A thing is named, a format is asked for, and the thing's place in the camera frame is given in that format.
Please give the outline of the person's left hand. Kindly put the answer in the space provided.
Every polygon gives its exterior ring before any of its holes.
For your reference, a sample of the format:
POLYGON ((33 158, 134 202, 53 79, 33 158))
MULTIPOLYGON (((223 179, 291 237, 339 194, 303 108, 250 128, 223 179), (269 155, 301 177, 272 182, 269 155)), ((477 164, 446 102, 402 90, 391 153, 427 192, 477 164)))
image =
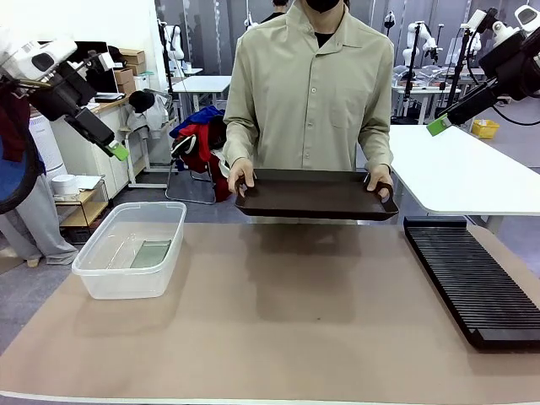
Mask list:
POLYGON ((368 182, 367 190, 373 192, 379 183, 393 186, 391 170, 388 165, 377 165, 370 169, 370 180, 368 182))

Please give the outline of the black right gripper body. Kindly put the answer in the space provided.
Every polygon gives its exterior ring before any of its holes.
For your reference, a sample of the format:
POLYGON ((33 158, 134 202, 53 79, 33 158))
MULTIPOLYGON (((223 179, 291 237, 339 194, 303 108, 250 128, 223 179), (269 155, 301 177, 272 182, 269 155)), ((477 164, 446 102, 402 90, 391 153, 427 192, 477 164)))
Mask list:
POLYGON ((512 35, 494 47, 480 61, 487 89, 494 98, 509 95, 523 100, 539 91, 539 36, 512 35))

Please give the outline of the person's right hand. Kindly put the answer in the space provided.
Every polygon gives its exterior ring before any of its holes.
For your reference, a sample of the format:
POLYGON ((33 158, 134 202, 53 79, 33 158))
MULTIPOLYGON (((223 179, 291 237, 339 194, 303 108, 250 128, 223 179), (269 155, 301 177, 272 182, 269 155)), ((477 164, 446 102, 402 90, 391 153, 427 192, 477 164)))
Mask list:
POLYGON ((238 158, 229 170, 229 190, 244 197, 246 189, 254 187, 254 180, 252 162, 248 158, 238 158))

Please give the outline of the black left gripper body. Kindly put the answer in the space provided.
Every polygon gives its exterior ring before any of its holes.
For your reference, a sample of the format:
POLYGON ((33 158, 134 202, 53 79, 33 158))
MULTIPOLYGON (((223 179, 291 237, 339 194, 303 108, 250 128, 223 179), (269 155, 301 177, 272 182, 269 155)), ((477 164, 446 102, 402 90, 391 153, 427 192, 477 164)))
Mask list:
POLYGON ((32 90, 29 101, 52 122, 62 116, 75 117, 97 94, 72 67, 58 67, 47 83, 50 87, 32 90))

